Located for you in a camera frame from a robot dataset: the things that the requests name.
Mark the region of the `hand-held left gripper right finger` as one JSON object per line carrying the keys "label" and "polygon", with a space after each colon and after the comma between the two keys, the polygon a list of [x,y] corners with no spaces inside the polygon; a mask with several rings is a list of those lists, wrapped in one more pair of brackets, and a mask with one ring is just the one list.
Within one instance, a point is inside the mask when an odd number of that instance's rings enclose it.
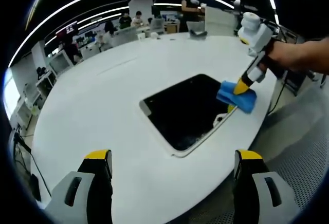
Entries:
{"label": "hand-held left gripper right finger", "polygon": [[233,175],[234,223],[292,223],[299,214],[293,189],[258,153],[236,150]]}

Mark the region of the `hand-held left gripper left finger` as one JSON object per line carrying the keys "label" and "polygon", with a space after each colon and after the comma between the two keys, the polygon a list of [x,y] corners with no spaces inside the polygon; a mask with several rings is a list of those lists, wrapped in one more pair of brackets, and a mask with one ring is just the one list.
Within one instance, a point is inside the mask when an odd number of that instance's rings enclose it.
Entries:
{"label": "hand-held left gripper left finger", "polygon": [[46,207],[53,223],[112,223],[112,151],[89,153],[53,189]]}

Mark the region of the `person's right hand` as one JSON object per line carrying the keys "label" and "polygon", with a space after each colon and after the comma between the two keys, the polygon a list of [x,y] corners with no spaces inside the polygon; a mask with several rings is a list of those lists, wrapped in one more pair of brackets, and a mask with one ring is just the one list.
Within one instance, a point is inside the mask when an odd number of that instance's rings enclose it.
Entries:
{"label": "person's right hand", "polygon": [[281,41],[273,41],[265,51],[266,56],[270,57],[279,66],[285,68],[292,67],[295,60],[295,53],[295,44]]}

